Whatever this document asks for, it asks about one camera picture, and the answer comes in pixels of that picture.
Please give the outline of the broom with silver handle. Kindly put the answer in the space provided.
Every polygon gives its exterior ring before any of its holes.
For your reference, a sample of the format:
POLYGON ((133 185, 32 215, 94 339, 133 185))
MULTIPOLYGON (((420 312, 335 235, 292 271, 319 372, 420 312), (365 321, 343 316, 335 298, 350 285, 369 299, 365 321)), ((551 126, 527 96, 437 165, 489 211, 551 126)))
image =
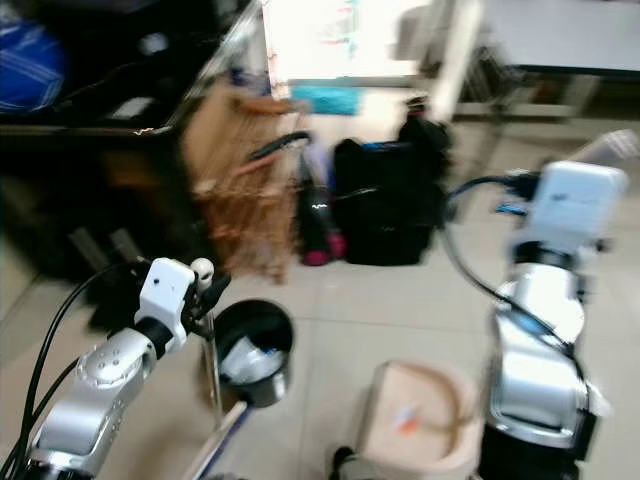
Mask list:
MULTIPOLYGON (((209 259, 196 259, 189 264, 189 269, 196 275, 195 293, 204 296, 204 289, 209 287, 212 276, 216 274, 215 266, 209 259)), ((216 466, 229 445, 234 442, 236 434, 247 419, 248 407, 243 401, 230 397, 224 398, 221 388, 218 348, 216 348, 214 326, 209 314, 206 320, 212 328, 212 339, 200 338, 204 347, 204 366, 209 379, 211 406, 218 421, 212 435, 206 440, 196 454, 195 462, 183 474, 184 480, 228 480, 232 475, 216 474, 216 466)))

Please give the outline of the beige dustpan with silver handle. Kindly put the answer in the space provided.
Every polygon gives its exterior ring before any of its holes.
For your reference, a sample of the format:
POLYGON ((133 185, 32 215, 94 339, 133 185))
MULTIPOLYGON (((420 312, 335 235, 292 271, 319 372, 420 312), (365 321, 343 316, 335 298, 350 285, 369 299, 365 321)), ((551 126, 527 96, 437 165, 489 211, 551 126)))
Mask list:
POLYGON ((356 452, 378 480, 475 480, 484 422, 470 375, 393 358, 372 379, 356 452))

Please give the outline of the teal floor mat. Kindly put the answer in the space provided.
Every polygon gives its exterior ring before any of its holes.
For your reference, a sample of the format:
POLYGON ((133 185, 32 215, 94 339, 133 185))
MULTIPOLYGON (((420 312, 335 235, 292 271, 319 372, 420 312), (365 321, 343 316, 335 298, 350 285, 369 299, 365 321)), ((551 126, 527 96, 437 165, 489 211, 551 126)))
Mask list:
POLYGON ((291 99, 307 102, 316 114, 356 116, 364 100, 364 90, 357 87, 297 84, 291 87, 291 99))

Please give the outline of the white crumpled paper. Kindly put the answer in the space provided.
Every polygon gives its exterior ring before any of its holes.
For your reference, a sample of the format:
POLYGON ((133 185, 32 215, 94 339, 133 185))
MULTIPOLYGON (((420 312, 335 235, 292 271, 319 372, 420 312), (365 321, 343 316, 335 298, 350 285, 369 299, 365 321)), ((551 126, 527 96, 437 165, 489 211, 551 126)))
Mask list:
POLYGON ((230 383, 243 385, 269 378, 287 362, 287 352, 274 347, 260 347, 250 337, 241 337, 221 361, 221 374, 230 383))

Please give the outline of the black metal stand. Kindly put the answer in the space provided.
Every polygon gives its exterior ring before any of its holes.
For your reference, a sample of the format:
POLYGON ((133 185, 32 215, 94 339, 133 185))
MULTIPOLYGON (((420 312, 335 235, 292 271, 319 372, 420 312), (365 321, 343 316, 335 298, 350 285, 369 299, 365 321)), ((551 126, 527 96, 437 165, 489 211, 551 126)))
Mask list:
POLYGON ((82 294, 84 305, 92 308, 88 332, 108 334, 131 325, 150 259, 124 228, 96 236, 87 227, 78 227, 69 239, 93 278, 82 294))

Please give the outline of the black round trash bin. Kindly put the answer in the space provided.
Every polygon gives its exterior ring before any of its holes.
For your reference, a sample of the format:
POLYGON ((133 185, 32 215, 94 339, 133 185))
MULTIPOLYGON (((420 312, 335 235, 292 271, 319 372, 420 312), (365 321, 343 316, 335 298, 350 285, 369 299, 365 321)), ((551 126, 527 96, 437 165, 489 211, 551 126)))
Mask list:
POLYGON ((278 303, 264 298, 242 300, 224 308, 214 319, 219 367, 227 351, 241 337, 250 337, 260 347, 287 352, 287 362, 269 378, 250 384, 233 384, 221 374, 221 384, 230 388, 253 408, 266 408, 283 401, 291 384, 291 355, 294 348, 294 323, 278 303))

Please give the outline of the wooden slatted rack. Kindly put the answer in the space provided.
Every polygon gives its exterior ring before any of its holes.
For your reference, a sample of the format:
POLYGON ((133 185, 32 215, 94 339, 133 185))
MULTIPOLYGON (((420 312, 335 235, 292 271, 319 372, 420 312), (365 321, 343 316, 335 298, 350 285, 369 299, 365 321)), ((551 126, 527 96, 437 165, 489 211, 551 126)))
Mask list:
POLYGON ((220 265, 233 276, 287 282, 297 242, 297 150, 252 155, 305 128, 308 114, 306 102, 256 95, 219 79, 189 118, 182 152, 191 191, 220 265))

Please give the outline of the black glossy table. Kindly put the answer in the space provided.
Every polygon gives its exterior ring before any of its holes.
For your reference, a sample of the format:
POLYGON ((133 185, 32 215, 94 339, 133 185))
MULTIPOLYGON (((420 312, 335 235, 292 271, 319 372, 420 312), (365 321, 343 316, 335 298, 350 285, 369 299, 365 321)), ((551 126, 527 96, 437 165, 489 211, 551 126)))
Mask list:
POLYGON ((156 0, 10 0, 12 17, 54 33, 67 58, 58 99, 23 115, 1 115, 3 229, 37 274, 81 282, 91 270, 69 234, 87 227, 96 236, 124 228, 147 259, 211 259, 209 239, 182 152, 189 118, 234 56, 252 50, 264 0, 214 0, 224 29, 207 59, 172 108, 129 120, 108 116, 78 122, 61 105, 70 73, 65 37, 83 14, 131 13, 156 0))

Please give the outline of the black backpack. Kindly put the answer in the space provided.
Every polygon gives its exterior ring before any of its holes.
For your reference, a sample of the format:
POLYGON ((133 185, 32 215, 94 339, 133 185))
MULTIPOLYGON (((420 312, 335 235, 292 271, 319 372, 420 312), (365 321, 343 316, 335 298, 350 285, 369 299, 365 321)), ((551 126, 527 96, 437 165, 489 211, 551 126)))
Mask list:
POLYGON ((349 264, 420 264, 442 219, 451 169, 447 125, 431 120, 428 96, 406 101, 397 137, 342 140, 333 151, 333 214, 349 264))

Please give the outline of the white paper label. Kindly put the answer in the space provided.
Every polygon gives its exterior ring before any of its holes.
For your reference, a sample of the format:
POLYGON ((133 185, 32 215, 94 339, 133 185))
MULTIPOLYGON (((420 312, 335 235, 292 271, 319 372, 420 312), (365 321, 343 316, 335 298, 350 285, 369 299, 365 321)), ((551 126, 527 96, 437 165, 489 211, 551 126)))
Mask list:
POLYGON ((137 118, 138 115, 145 113, 148 106, 154 102, 151 97, 134 97, 120 104, 113 113, 109 115, 113 120, 129 120, 137 118))

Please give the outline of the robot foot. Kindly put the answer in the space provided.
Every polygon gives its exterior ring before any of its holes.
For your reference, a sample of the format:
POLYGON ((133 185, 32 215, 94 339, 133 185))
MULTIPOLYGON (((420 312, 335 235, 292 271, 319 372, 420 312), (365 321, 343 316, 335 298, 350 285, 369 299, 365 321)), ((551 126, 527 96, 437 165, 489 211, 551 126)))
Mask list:
POLYGON ((330 471, 326 480, 357 480, 356 461, 358 460, 355 449, 349 445, 340 445, 335 449, 330 460, 330 471))

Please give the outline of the black case with round sticker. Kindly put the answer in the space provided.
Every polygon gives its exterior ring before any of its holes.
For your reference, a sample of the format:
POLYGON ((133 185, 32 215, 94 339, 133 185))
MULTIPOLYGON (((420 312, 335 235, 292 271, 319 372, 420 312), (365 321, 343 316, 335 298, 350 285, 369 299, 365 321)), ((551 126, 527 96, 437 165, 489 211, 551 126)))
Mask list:
POLYGON ((218 49, 214 0, 156 0, 131 13, 83 14, 65 37, 70 73, 61 105, 97 122, 125 101, 150 99, 143 116, 172 108, 218 49))

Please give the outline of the blue bag with white lines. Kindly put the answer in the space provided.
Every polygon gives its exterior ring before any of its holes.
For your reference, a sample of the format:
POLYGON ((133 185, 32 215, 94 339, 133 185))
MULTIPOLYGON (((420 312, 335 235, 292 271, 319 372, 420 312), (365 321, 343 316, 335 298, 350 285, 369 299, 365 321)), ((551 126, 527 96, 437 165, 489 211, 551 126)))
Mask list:
POLYGON ((58 99, 67 58, 58 37, 40 23, 5 15, 0 24, 0 113, 23 115, 58 99))

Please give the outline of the white folding table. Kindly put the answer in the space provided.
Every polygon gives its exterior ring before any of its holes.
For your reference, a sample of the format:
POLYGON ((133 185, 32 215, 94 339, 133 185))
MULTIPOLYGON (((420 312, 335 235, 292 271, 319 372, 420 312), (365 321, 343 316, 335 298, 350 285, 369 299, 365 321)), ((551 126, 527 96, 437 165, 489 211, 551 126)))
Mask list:
POLYGON ((513 102, 509 114, 516 118, 573 118, 599 77, 640 76, 640 0, 431 0, 417 44, 428 46, 440 26, 442 68, 428 90, 431 113, 439 120, 485 113, 484 106, 460 100, 480 45, 522 73, 576 78, 561 104, 513 102))

